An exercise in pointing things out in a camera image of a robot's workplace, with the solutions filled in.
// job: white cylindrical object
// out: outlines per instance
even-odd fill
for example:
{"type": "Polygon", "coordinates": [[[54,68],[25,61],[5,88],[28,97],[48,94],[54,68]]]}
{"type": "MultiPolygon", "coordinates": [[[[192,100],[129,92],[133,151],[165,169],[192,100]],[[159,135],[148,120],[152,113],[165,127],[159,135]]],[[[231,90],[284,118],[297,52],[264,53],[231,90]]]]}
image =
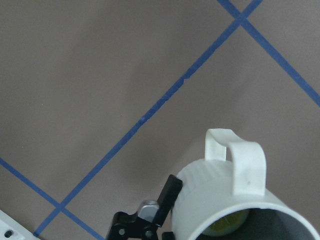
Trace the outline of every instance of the white cylindrical object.
{"type": "Polygon", "coordinates": [[[251,209],[247,223],[228,239],[320,240],[304,217],[266,189],[266,160],[261,146],[229,129],[209,129],[205,159],[190,163],[177,177],[183,187],[172,211],[176,240],[195,240],[220,218],[246,209],[251,209]],[[232,162],[226,161],[227,148],[232,162]]]}

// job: gray floor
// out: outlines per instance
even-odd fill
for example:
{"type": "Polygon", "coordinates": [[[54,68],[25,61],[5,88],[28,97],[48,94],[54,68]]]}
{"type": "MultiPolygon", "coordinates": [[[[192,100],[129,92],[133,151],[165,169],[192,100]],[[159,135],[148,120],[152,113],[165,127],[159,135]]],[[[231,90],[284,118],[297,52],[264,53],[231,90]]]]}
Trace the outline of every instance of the gray floor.
{"type": "MultiPolygon", "coordinates": [[[[58,203],[234,20],[211,0],[1,1],[0,19],[0,157],[58,203]]],[[[264,0],[248,20],[320,93],[319,2],[264,0]]],[[[319,102],[241,26],[66,209],[105,237],[204,156],[209,128],[260,143],[268,189],[320,231],[319,102]]],[[[55,209],[3,165],[0,180],[31,232],[55,209]]],[[[40,238],[96,239],[64,213],[40,238]]]]}

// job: blue tape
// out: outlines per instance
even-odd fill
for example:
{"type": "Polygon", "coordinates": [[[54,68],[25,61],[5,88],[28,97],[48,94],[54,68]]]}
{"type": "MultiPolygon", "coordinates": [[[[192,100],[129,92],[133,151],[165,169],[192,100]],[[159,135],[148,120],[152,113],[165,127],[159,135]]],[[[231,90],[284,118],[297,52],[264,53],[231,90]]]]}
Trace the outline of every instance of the blue tape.
{"type": "Polygon", "coordinates": [[[252,1],[243,11],[241,17],[235,19],[216,41],[189,67],[189,69],[169,88],[169,90],[140,118],[140,120],[121,138],[120,141],[98,162],[97,165],[79,182],[79,184],[65,197],[59,206],[36,229],[40,234],[50,222],[71,202],[71,200],[95,177],[95,175],[120,151],[120,149],[137,133],[137,131],[182,87],[219,48],[228,37],[240,26],[243,18],[248,17],[259,5],[252,1]]]}
{"type": "Polygon", "coordinates": [[[15,175],[18,179],[20,179],[24,184],[26,184],[28,187],[30,187],[32,190],[34,190],[37,194],[39,194],[41,197],[43,197],[45,200],[47,200],[49,203],[51,203],[53,206],[57,207],[60,204],[54,200],[51,196],[49,196],[45,191],[43,191],[40,187],[35,185],[32,181],[27,179],[25,176],[23,176],[20,172],[18,172],[16,169],[14,169],[13,166],[9,165],[5,160],[0,158],[0,165],[2,165],[5,169],[7,169],[10,173],[15,175]]]}
{"type": "Polygon", "coordinates": [[[95,237],[98,240],[105,240],[103,236],[101,236],[99,233],[94,231],[91,227],[89,227],[87,224],[85,224],[83,221],[81,221],[77,216],[75,216],[73,213],[71,213],[67,209],[62,209],[62,212],[68,216],[71,220],[73,220],[76,224],[78,224],[80,227],[82,227],[84,230],[86,230],[89,234],[91,234],[93,237],[95,237]]]}
{"type": "MultiPolygon", "coordinates": [[[[28,178],[26,178],[24,175],[22,175],[20,172],[18,172],[13,166],[11,166],[9,163],[7,163],[2,158],[0,158],[0,165],[3,166],[5,169],[7,169],[10,173],[15,175],[24,184],[26,184],[28,187],[30,187],[32,190],[34,190],[37,194],[39,194],[41,197],[43,197],[45,200],[47,200],[53,206],[58,207],[60,205],[56,200],[54,200],[51,196],[49,196],[45,191],[43,191],[41,188],[39,188],[37,185],[35,185],[32,181],[30,181],[28,178]]],[[[70,211],[68,211],[67,209],[63,209],[62,212],[65,215],[67,215],[69,218],[71,218],[76,224],[78,224],[80,227],[82,227],[84,230],[86,230],[89,234],[91,234],[93,237],[95,237],[98,240],[104,240],[104,238],[101,235],[99,235],[97,232],[95,232],[92,228],[90,228],[88,225],[86,225],[83,221],[81,221],[78,217],[76,217],[70,211]]]]}
{"type": "Polygon", "coordinates": [[[302,88],[302,90],[320,107],[320,95],[312,86],[294,69],[293,66],[268,42],[268,40],[247,20],[239,10],[228,0],[218,2],[234,17],[242,18],[241,26],[248,34],[279,64],[279,66],[302,88]]]}

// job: black bracket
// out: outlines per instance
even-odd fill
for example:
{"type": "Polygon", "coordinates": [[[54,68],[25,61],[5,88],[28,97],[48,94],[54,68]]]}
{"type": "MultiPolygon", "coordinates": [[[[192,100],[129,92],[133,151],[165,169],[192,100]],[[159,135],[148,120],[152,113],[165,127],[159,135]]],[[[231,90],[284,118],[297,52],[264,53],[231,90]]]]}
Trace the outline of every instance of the black bracket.
{"type": "MultiPolygon", "coordinates": [[[[182,180],[174,175],[167,179],[157,200],[158,209],[152,219],[143,219],[136,212],[129,215],[119,211],[113,216],[112,224],[106,240],[127,240],[128,238],[142,240],[158,240],[157,230],[164,224],[170,210],[175,204],[183,186],[182,180]]],[[[174,240],[173,232],[164,232],[163,240],[174,240]]]]}

